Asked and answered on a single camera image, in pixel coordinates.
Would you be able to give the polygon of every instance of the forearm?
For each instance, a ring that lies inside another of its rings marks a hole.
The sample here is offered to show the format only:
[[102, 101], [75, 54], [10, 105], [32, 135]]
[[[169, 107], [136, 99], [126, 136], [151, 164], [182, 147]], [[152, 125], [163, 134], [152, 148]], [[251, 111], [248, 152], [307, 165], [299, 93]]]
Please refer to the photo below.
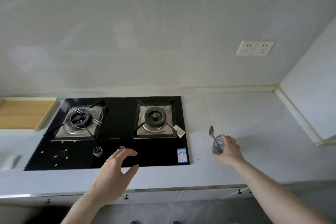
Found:
[[90, 224], [100, 208], [89, 192], [86, 192], [71, 207], [61, 224]]
[[240, 162], [235, 168], [274, 224], [332, 223], [249, 162]]

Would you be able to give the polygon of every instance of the white countertop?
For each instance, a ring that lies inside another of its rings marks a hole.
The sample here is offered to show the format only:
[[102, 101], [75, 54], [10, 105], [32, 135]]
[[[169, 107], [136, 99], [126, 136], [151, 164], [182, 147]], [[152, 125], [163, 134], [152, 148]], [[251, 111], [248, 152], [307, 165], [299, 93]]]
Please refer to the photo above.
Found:
[[[210, 124], [215, 135], [235, 137], [245, 158], [278, 182], [336, 179], [336, 147], [316, 147], [274, 92], [183, 94], [182, 104], [191, 164], [140, 167], [127, 189], [245, 184], [213, 159]], [[0, 131], [0, 152], [23, 156], [0, 172], [0, 196], [82, 193], [94, 181], [98, 169], [22, 171], [44, 132]]]

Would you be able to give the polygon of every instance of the left hand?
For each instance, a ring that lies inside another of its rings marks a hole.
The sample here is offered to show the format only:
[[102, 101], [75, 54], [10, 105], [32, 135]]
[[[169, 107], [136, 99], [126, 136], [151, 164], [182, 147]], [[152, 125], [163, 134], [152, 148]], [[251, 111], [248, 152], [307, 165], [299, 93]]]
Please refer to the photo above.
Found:
[[106, 160], [97, 179], [86, 192], [94, 204], [103, 207], [122, 195], [137, 173], [139, 165], [132, 166], [123, 174], [121, 164], [128, 156], [136, 156], [137, 154], [132, 149], [119, 149]]

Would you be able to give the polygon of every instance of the black glass cooktop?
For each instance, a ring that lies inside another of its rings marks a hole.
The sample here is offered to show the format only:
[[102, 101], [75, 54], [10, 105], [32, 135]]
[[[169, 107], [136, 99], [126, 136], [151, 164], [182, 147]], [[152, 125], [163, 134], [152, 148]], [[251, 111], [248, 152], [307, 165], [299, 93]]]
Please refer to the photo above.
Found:
[[[91, 133], [92, 137], [86, 136], [86, 140], [82, 140], [81, 137], [56, 138], [58, 131], [65, 126], [62, 124], [71, 113], [70, 108], [90, 107], [95, 103], [103, 103], [101, 105], [106, 108], [96, 135]], [[162, 134], [135, 136], [134, 130], [139, 125], [140, 107], [164, 105], [170, 105], [171, 108], [172, 126], [169, 128], [177, 125], [185, 131], [180, 96], [66, 99], [24, 170], [100, 168], [120, 146], [138, 152], [135, 157], [127, 157], [123, 167], [135, 164], [141, 167], [189, 165], [186, 134], [180, 138], [176, 135], [176, 131], [171, 129], [171, 133], [167, 136]], [[99, 157], [93, 154], [96, 147], [101, 147], [103, 150], [103, 154]]]

